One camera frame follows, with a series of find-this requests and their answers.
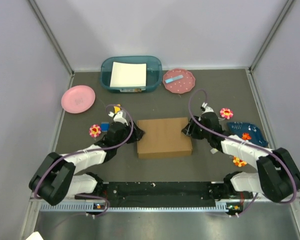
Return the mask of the brown cardboard box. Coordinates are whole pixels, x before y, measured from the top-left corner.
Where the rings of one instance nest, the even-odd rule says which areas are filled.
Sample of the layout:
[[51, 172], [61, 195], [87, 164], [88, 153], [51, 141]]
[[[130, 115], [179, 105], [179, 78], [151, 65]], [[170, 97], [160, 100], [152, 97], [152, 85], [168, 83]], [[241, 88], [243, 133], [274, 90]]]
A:
[[182, 133], [187, 117], [138, 120], [137, 126], [145, 132], [137, 142], [140, 159], [187, 157], [193, 153], [192, 140]]

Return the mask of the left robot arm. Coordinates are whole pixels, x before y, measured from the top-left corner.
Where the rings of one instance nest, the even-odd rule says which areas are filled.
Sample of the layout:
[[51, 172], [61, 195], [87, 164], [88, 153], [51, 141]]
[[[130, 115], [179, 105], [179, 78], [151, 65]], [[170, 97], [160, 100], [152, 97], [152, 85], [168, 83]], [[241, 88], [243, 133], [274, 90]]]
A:
[[99, 198], [104, 191], [102, 180], [94, 173], [77, 173], [110, 161], [119, 147], [141, 140], [144, 134], [135, 122], [112, 122], [99, 141], [83, 150], [68, 154], [49, 153], [30, 180], [29, 189], [35, 197], [51, 206], [79, 194]]

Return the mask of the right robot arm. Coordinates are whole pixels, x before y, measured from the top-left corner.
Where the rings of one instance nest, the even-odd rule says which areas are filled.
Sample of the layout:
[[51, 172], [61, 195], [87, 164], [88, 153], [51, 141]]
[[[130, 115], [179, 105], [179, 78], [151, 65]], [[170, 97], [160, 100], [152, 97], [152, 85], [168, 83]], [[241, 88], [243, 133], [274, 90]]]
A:
[[207, 140], [217, 151], [238, 157], [256, 172], [236, 171], [223, 179], [223, 192], [235, 198], [241, 192], [264, 195], [275, 203], [291, 203], [300, 190], [300, 171], [284, 148], [270, 149], [244, 141], [224, 130], [213, 112], [192, 116], [182, 133], [196, 140]]

